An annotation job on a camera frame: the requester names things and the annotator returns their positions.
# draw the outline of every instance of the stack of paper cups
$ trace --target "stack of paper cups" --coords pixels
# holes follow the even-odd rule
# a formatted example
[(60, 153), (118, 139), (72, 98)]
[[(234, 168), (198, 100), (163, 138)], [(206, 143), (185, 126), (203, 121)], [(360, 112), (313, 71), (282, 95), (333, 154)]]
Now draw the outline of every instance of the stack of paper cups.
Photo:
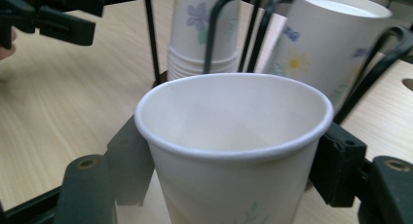
[[(168, 52), (168, 79), (201, 75), (212, 8), (218, 0), (175, 0)], [(228, 3), (216, 25), (210, 73), (235, 72), (239, 1)]]

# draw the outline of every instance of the black clamp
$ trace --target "black clamp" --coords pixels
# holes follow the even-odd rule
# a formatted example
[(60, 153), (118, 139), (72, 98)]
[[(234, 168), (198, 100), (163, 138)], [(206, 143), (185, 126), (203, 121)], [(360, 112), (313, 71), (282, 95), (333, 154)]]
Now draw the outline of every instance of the black clamp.
[(0, 45), (12, 47), (12, 26), (26, 33), (39, 28), (41, 35), (76, 45), (93, 43), (94, 22), (64, 14), (45, 2), (101, 17), (105, 0), (0, 0)]
[(367, 146), (332, 124), (320, 139), (310, 180), (333, 207), (361, 205), (361, 224), (413, 223), (413, 165), (401, 159), (364, 156)]

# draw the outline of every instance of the wooden table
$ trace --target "wooden table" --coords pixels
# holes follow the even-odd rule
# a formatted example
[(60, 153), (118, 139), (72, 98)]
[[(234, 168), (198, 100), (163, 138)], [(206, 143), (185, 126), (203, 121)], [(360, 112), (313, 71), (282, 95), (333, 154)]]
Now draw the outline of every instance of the wooden table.
[[(153, 1), (163, 69), (172, 2)], [(243, 3), (243, 33), (249, 12)], [(59, 186), (74, 159), (104, 153), (152, 87), (143, 1), (107, 6), (103, 19), (72, 14), (97, 22), (91, 47), (20, 33), (17, 53), (0, 61), (0, 77), (6, 80), (0, 83), (0, 199), (5, 209)], [(258, 67), (284, 20), (275, 16)], [(399, 61), (343, 124), (367, 143), (369, 159), (389, 155), (413, 161), (413, 92), (402, 85), (404, 78), (413, 78), (413, 65)], [(331, 208), (312, 189), (305, 193), (295, 223), (357, 223), (357, 210), (357, 202), (353, 208)], [(120, 207), (118, 212), (120, 223), (170, 223), (156, 174), (144, 207)]]

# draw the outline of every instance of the flower pattern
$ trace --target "flower pattern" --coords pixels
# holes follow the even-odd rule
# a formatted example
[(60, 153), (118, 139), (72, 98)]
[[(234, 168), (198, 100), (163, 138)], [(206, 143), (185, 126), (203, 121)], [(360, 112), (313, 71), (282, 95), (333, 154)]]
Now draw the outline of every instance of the flower pattern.
[(257, 202), (253, 203), (249, 210), (244, 212), (244, 218), (242, 221), (239, 222), (237, 219), (234, 219), (233, 224), (266, 224), (269, 219), (270, 215), (266, 215), (264, 218), (259, 217), (260, 210), (258, 208)]
[(307, 53), (298, 53), (295, 49), (290, 48), (286, 55), (285, 64), (276, 64), (274, 69), (276, 73), (287, 75), (293, 79), (301, 72), (307, 72), (310, 66)]
[(192, 5), (188, 6), (187, 9), (189, 18), (186, 21), (188, 26), (195, 26), (197, 31), (202, 31), (207, 29), (209, 23), (209, 15), (207, 14), (207, 3), (201, 3), (198, 7)]

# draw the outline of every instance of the cup rim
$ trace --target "cup rim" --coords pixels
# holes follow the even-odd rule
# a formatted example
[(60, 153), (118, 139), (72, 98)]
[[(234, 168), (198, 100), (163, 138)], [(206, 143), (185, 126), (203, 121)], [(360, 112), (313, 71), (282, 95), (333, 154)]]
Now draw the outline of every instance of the cup rim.
[[(317, 7), (317, 8), (329, 10), (329, 9), (324, 8), (322, 6), (316, 5), (316, 4), (314, 4), (314, 3), (312, 3), (308, 0), (302, 0), (302, 1), (312, 5), (314, 7)], [(343, 13), (343, 12), (331, 10), (332, 12), (337, 13), (337, 14), (341, 14), (341, 15), (352, 16), (352, 17), (357, 17), (357, 18), (362, 18), (362, 19), (386, 19), (386, 18), (389, 18), (389, 17), (392, 16), (392, 12), (389, 9), (383, 7), (382, 5), (380, 5), (378, 3), (370, 1), (370, 0), (331, 0), (331, 1), (334, 1), (336, 3), (345, 4), (345, 5), (349, 5), (351, 7), (355, 7), (355, 8), (359, 8), (359, 9), (363, 9), (363, 10), (365, 10), (365, 7), (368, 7), (368, 10), (365, 10), (365, 11), (376, 15), (376, 17), (346, 14), (346, 13)]]
[[(282, 82), (293, 83), (297, 87), (302, 87), (304, 89), (310, 90), (316, 96), (319, 97), (322, 101), (323, 106), (325, 107), (325, 114), (320, 119), (320, 121), (309, 131), (303, 135), (289, 140), (285, 143), (268, 146), (265, 148), (243, 150), (243, 151), (212, 151), (206, 149), (197, 149), (197, 148), (188, 148), (185, 146), (178, 145), (173, 142), (169, 142), (157, 135), (150, 133), (151, 131), (143, 123), (143, 109), (146, 102), (151, 98), (152, 93), (157, 92), (160, 89), (167, 89), (168, 86), (173, 86), (175, 83), (186, 82), (188, 80), (194, 79), (204, 79), (204, 78), (213, 78), (214, 76), (253, 76), (253, 77), (266, 77), (274, 80), (282, 80)], [(207, 161), (216, 161), (216, 162), (262, 162), (267, 160), (274, 160), (275, 158), (283, 158), (291, 153), (294, 153), (306, 146), (309, 143), (318, 140), (329, 128), (332, 123), (334, 115), (333, 106), (330, 100), (317, 89), (301, 83), (296, 80), (292, 80), (285, 77), (268, 75), (268, 74), (257, 74), (257, 73), (215, 73), (199, 76), (185, 77), (177, 80), (172, 80), (162, 85), (159, 85), (149, 91), (136, 105), (134, 112), (134, 121), (139, 132), (144, 136), (148, 141), (152, 141), (155, 144), (155, 147), (163, 151), (169, 152), (173, 155), (186, 157), (186, 158), (196, 158), (198, 160), (207, 160)]]

